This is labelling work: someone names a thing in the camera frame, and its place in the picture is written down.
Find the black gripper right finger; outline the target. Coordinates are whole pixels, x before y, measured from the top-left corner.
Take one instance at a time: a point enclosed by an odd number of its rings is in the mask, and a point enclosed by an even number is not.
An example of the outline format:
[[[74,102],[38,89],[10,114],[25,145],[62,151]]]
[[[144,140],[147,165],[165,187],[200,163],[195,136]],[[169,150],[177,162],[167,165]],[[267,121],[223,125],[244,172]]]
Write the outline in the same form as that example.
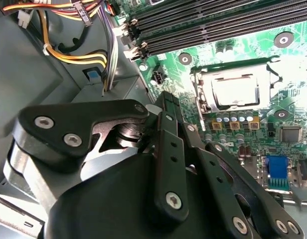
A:
[[[217,239],[303,239],[299,224],[225,150],[203,144],[195,128],[183,120],[177,97],[172,98],[185,166],[193,165],[198,194]]]

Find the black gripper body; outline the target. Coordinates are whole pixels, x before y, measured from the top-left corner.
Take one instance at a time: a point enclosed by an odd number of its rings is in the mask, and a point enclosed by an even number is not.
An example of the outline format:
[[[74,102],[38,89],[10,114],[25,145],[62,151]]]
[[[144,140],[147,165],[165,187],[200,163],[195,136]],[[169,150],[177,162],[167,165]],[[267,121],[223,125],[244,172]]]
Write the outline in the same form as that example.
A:
[[[181,224],[162,222],[154,205],[156,170],[186,179],[189,214]],[[66,191],[52,207],[47,239],[213,239],[195,174],[176,156],[157,163],[133,155]]]

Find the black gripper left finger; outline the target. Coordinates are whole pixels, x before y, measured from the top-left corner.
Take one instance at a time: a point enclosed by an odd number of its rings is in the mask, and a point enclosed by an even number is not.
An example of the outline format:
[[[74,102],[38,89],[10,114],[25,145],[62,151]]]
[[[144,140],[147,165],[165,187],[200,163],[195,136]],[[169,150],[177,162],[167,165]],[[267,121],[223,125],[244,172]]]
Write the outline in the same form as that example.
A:
[[[153,107],[157,113],[126,99],[24,108],[8,161],[50,218],[98,220],[141,210],[184,220],[180,103],[163,92]]]

